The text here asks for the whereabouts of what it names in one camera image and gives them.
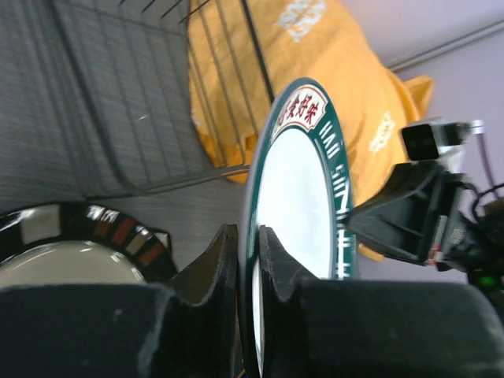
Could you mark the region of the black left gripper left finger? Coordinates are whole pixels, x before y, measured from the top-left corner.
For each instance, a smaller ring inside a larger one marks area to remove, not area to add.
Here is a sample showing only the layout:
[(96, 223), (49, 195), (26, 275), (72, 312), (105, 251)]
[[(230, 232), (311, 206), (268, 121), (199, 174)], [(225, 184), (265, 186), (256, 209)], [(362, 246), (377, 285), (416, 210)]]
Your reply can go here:
[(237, 227), (221, 226), (164, 284), (2, 289), (2, 376), (232, 376), (237, 244)]

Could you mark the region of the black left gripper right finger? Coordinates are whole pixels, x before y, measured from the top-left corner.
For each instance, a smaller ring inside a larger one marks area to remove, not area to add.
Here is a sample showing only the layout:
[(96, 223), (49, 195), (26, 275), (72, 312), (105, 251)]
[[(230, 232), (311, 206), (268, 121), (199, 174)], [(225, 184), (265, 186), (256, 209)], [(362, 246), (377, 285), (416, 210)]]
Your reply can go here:
[(321, 280), (258, 233), (265, 377), (500, 377), (503, 326), (459, 283)]

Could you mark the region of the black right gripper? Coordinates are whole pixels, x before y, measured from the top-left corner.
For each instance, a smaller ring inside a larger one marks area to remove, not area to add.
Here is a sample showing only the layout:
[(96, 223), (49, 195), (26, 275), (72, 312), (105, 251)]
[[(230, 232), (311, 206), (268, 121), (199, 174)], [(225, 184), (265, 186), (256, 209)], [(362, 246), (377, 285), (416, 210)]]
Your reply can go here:
[(428, 259), (440, 272), (463, 272), (480, 290), (502, 290), (503, 197), (478, 213), (481, 199), (501, 188), (479, 192), (436, 161), (398, 164), (382, 189), (354, 208), (346, 228), (387, 258), (415, 265)]

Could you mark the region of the green rimmed white plate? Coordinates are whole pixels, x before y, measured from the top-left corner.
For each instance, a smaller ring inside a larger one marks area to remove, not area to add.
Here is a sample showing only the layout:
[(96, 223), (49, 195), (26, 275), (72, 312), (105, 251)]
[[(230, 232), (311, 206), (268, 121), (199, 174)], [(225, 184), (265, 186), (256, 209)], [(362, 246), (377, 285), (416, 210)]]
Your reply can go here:
[(238, 315), (249, 377), (262, 374), (258, 231), (273, 229), (315, 277), (358, 276), (357, 242), (344, 223), (354, 207), (343, 131), (327, 91), (302, 77), (272, 104), (246, 179), (239, 225)]

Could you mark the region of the brown checkered rim plate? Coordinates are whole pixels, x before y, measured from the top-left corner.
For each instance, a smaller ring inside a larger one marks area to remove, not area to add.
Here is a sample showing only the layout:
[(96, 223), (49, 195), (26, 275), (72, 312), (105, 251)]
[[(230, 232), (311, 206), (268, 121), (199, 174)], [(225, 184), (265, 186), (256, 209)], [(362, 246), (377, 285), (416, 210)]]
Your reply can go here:
[(168, 232), (117, 209), (50, 202), (1, 215), (1, 285), (164, 283), (177, 274)]

